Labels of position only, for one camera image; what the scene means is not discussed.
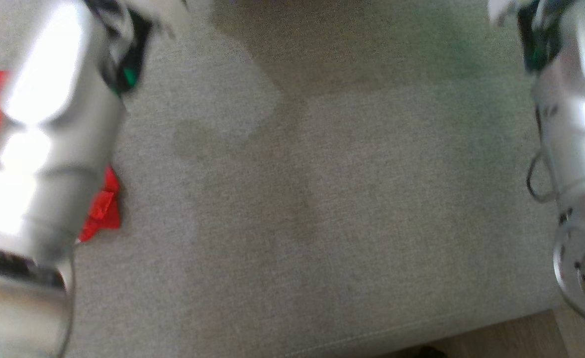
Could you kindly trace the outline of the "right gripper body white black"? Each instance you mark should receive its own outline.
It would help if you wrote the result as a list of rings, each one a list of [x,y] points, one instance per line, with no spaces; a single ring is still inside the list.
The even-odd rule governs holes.
[[[538,74],[561,49],[559,23],[573,0],[488,0],[489,20],[502,25],[508,16],[517,18],[525,70]]]

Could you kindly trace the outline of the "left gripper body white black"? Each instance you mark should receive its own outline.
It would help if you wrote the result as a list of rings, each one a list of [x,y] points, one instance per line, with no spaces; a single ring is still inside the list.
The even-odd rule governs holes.
[[[152,36],[158,32],[174,38],[190,22],[187,0],[84,0],[84,4],[106,29],[110,59],[103,75],[117,95],[138,86]]]

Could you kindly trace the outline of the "grey fabric sofa seat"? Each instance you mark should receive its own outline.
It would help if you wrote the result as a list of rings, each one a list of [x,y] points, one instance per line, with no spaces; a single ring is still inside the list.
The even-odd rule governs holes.
[[[4,80],[45,1],[0,0]],[[566,303],[515,16],[187,3],[123,98],[120,228],[76,243],[67,358],[372,357]]]

